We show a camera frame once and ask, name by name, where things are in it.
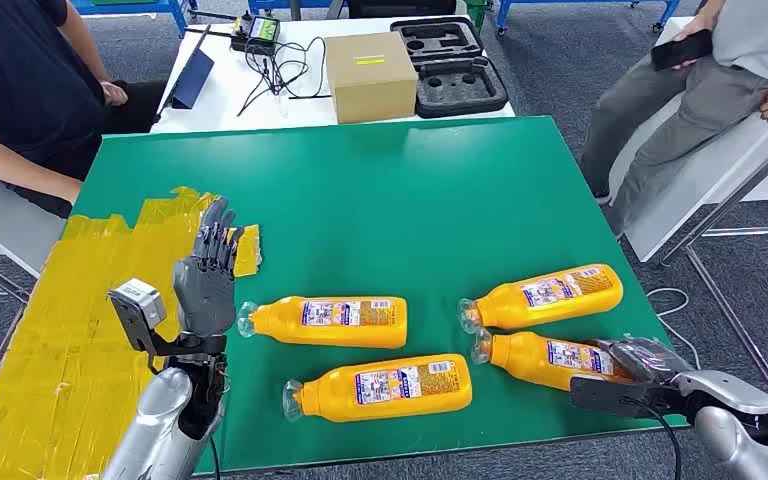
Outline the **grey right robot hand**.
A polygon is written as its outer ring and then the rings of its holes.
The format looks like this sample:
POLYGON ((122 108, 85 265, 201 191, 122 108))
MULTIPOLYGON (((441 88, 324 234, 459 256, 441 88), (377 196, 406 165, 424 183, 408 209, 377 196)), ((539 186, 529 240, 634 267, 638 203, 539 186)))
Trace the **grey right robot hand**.
POLYGON ((679 373, 694 370, 683 357, 657 338, 625 334, 619 339, 591 339, 638 383, 667 384, 679 373))

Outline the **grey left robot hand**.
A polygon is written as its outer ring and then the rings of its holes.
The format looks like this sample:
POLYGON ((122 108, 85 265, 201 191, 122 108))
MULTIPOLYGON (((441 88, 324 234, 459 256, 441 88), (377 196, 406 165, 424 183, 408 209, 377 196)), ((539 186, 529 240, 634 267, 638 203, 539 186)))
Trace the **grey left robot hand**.
POLYGON ((234 218, 227 198, 213 200, 201 217, 191 254, 175 264, 173 288, 184 332, 222 335, 234 322, 234 262, 244 232, 231 228, 234 218))

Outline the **person's right hand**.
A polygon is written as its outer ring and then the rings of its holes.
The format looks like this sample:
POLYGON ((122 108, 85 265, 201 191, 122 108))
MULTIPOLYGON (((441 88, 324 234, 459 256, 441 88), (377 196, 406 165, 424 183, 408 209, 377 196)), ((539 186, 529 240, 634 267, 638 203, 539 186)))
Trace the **person's right hand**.
POLYGON ((717 13, 709 14, 700 11, 672 38, 672 40, 678 42, 697 32, 703 30, 711 31, 716 24, 717 16, 717 13))

